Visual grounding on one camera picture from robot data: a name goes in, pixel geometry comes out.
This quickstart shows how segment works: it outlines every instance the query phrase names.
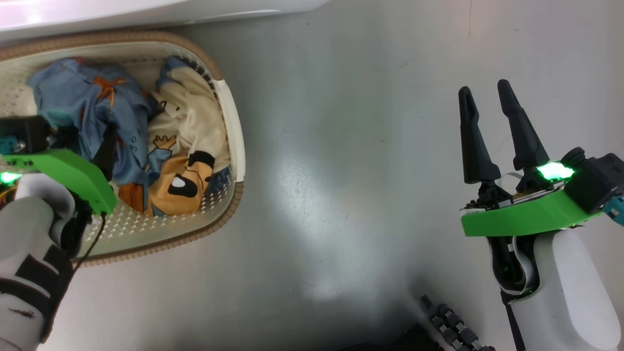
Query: black cable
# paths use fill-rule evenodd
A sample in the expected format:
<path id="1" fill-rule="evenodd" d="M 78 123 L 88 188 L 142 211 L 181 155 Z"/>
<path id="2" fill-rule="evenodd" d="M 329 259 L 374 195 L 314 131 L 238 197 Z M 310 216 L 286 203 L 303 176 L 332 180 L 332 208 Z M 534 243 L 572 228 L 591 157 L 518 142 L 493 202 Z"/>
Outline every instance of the black cable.
<path id="1" fill-rule="evenodd" d="M 527 351 L 527 347 L 524 345 L 524 339 L 522 338 L 522 333 L 520 332 L 520 327 L 518 326 L 518 321 L 515 319 L 514 310 L 512 310 L 509 302 L 512 300 L 512 296 L 506 294 L 502 290 L 500 291 L 500 298 L 505 305 L 505 310 L 507 311 L 507 318 L 509 319 L 509 326 L 511 327 L 511 336 L 514 338 L 515 349 L 517 351 Z"/>
<path id="2" fill-rule="evenodd" d="M 104 225 L 106 225 L 106 213 L 102 212 L 102 226 L 100 227 L 100 231 L 95 236 L 95 239 L 93 240 L 93 244 L 91 244 L 91 246 L 89 247 L 87 252 L 84 254 L 84 256 L 82 256 L 80 261 L 78 261 L 78 264 L 76 265 L 76 268 L 74 268 L 74 273 L 72 275 L 74 275 L 76 273 L 76 271 L 78 270 L 78 268 L 80 268 L 80 266 L 85 261 L 85 259 L 87 259 L 87 257 L 91 254 L 91 251 L 93 250 L 93 248 L 97 244 L 97 241 L 100 240 L 100 236 L 102 236 L 102 232 L 104 231 Z"/>

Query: gray floor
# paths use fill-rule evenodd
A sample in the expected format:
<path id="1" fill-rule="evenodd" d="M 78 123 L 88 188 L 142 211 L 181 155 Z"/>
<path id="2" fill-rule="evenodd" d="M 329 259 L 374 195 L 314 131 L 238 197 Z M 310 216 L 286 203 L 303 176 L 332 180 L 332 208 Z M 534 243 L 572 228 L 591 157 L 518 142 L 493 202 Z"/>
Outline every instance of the gray floor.
<path id="1" fill-rule="evenodd" d="M 387 342 L 427 293 L 512 350 L 489 250 L 463 237 L 457 91 L 493 160 L 507 78 L 553 159 L 624 154 L 618 0 L 334 0 L 176 28 L 219 63 L 245 133 L 245 195 L 213 236 L 81 270 L 40 350 L 336 350 Z M 584 236 L 620 316 L 621 228 Z"/>

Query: green led light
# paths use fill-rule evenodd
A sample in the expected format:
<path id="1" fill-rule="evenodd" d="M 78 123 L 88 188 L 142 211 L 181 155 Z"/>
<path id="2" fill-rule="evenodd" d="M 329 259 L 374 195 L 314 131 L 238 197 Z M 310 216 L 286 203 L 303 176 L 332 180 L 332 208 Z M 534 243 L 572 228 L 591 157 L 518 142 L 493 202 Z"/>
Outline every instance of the green led light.
<path id="1" fill-rule="evenodd" d="M 547 180 L 566 179 L 574 174 L 573 169 L 565 167 L 559 162 L 545 164 L 542 167 L 538 167 L 537 170 L 542 174 L 542 177 Z"/>
<path id="2" fill-rule="evenodd" d="M 19 173 L 3 172 L 0 173 L 0 182 L 11 185 L 21 176 Z"/>

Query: green bracket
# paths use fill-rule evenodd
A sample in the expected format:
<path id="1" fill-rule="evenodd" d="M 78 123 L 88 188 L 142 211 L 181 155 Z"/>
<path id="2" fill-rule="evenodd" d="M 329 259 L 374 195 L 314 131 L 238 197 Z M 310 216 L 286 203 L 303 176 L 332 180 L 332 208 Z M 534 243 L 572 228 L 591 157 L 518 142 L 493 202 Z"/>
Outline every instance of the green bracket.
<path id="1" fill-rule="evenodd" d="M 2 156 L 18 169 L 35 169 L 61 183 L 91 206 L 93 213 L 111 214 L 117 197 L 102 171 L 68 149 L 50 149 L 37 154 Z"/>
<path id="2" fill-rule="evenodd" d="M 600 215 L 583 211 L 563 190 L 502 209 L 467 214 L 467 237 L 516 237 L 573 227 Z"/>

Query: beige fabric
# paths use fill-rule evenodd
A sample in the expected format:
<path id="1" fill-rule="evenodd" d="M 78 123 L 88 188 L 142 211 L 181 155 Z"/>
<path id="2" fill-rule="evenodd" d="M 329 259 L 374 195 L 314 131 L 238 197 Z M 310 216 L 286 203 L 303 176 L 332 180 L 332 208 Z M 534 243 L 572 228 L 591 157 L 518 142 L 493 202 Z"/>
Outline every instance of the beige fabric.
<path id="1" fill-rule="evenodd" d="M 221 107 L 206 80 L 190 67 L 176 68 L 170 77 L 179 82 L 163 84 L 160 92 L 152 95 L 164 107 L 148 126 L 149 149 L 153 141 L 166 136 L 177 136 L 177 143 L 170 149 L 177 156 L 195 151 L 207 152 L 215 158 L 214 173 L 230 165 L 227 134 Z"/>

